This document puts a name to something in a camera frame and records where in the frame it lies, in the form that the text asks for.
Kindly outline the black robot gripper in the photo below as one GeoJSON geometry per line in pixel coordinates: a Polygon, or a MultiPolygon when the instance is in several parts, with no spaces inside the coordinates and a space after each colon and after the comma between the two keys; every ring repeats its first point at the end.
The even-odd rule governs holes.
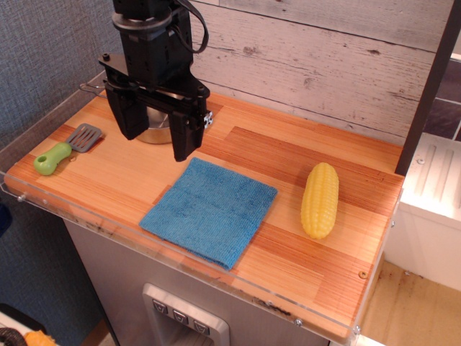
{"type": "MultiPolygon", "coordinates": [[[[149,91],[183,96],[179,111],[169,115],[174,158],[177,162],[202,145],[208,119],[209,89],[196,79],[190,68],[193,56],[201,52],[192,45],[189,30],[160,30],[147,35],[121,34],[123,52],[105,53],[99,58],[109,82],[134,83],[149,91]]],[[[133,140],[148,129],[147,107],[133,90],[105,84],[109,106],[121,133],[133,140]]]]}

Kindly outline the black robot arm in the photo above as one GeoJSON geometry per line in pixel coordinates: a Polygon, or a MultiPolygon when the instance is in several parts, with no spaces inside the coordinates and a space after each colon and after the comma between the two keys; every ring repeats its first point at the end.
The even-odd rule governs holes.
{"type": "Polygon", "coordinates": [[[176,161],[202,145],[211,122],[210,90],[190,71],[194,55],[208,44],[192,45],[191,16],[204,18],[189,1],[114,1],[112,23],[122,54],[103,54],[104,88],[121,133],[133,140],[149,127],[148,109],[167,114],[176,161]]]}

